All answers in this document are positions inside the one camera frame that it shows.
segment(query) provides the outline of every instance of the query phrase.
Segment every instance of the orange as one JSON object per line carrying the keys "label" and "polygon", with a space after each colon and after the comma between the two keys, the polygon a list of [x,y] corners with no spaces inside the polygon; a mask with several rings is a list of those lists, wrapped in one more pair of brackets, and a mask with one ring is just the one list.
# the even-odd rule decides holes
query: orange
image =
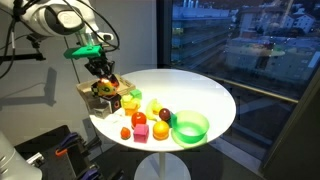
{"label": "orange", "polygon": [[158,121],[153,126],[153,137],[157,140],[167,139],[169,136],[169,125],[165,121]]}
{"label": "orange", "polygon": [[128,129],[128,128],[126,128],[126,127],[123,127],[122,129],[121,129],[121,132],[120,132],[120,134],[121,134],[121,138],[122,139],[124,139],[124,140],[126,140],[126,139],[129,139],[130,138],[130,130]]}

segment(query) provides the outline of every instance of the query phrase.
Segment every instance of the black stand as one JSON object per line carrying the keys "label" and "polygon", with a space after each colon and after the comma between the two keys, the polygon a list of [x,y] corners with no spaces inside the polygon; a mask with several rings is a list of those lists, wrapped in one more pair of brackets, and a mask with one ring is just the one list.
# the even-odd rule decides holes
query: black stand
{"label": "black stand", "polygon": [[[11,61],[12,56],[1,56],[0,59],[3,59],[3,61]],[[15,55],[14,61],[19,60],[30,60],[35,59],[37,61],[44,61],[46,58],[43,57],[42,53],[34,53],[34,54],[21,54],[21,55]]]}

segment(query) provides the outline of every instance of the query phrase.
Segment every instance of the green bowl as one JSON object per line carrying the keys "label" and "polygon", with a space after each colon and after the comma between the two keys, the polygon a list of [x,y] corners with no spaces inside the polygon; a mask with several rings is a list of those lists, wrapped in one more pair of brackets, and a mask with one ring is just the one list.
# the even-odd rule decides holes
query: green bowl
{"label": "green bowl", "polygon": [[197,143],[207,134],[210,127],[208,119],[196,111],[184,110],[173,115],[172,130],[182,142]]}

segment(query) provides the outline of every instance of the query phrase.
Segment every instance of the round white table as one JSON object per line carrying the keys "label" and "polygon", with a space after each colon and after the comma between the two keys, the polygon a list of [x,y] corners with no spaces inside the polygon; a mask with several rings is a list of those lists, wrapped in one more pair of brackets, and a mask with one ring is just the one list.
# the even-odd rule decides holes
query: round white table
{"label": "round white table", "polygon": [[[122,108],[105,119],[90,115],[94,126],[106,137],[119,144],[134,149],[157,152],[140,163],[135,179],[191,179],[186,165],[178,157],[168,152],[200,146],[224,133],[232,124],[236,114],[236,105],[230,93],[212,79],[182,70],[150,69],[129,73],[122,77],[136,85],[136,88],[142,92],[140,112],[145,113],[147,104],[154,98],[173,113],[182,110],[199,112],[210,123],[206,136],[195,144],[177,143],[173,140],[170,129],[169,137],[159,141],[152,136],[155,121],[148,120],[148,141],[137,143],[133,139],[131,117],[125,116]],[[121,139],[122,127],[131,130],[130,139]]]}

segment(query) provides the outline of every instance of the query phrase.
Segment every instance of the window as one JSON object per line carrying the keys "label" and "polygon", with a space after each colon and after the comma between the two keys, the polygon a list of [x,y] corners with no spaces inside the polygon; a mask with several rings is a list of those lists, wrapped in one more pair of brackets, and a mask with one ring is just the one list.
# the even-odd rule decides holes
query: window
{"label": "window", "polygon": [[[201,1],[198,7],[183,7],[183,1],[164,3],[164,11],[169,12],[162,24],[174,25],[179,21],[182,27],[188,26],[188,33],[185,30],[184,35],[178,37],[188,46],[177,52],[170,47],[177,38],[174,32],[170,28],[162,29],[159,39],[167,41],[169,46],[165,42],[158,46],[159,67],[222,79],[238,110],[232,127],[221,139],[263,162],[319,68],[316,60],[312,68],[304,68],[319,56],[318,38],[301,32],[303,30],[296,27],[301,25],[299,19],[281,27],[280,14],[290,9],[286,7],[290,3],[269,4],[267,10],[263,10],[260,1],[212,1],[215,3],[210,7]],[[234,9],[239,11],[231,15]],[[251,26],[258,17],[261,17],[261,26]],[[308,49],[308,53],[299,49]],[[172,58],[177,57],[177,53],[181,63]]]}

